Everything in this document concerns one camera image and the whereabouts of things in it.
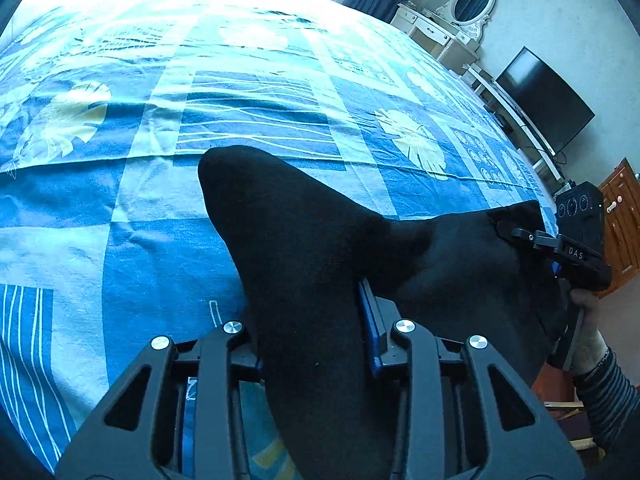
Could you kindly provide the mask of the striped right sleeve forearm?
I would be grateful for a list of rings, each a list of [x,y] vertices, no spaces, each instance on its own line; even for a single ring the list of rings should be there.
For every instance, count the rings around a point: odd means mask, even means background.
[[[639,391],[611,349],[593,370],[575,376],[573,382],[599,448],[606,454],[620,454],[639,443]]]

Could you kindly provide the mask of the person's right hand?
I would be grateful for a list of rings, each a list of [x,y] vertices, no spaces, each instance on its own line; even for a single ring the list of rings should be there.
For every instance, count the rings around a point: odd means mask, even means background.
[[[599,298],[589,290],[573,289],[570,299],[584,309],[584,318],[578,330],[577,344],[570,366],[570,372],[577,376],[591,373],[608,353],[608,345],[599,330]]]

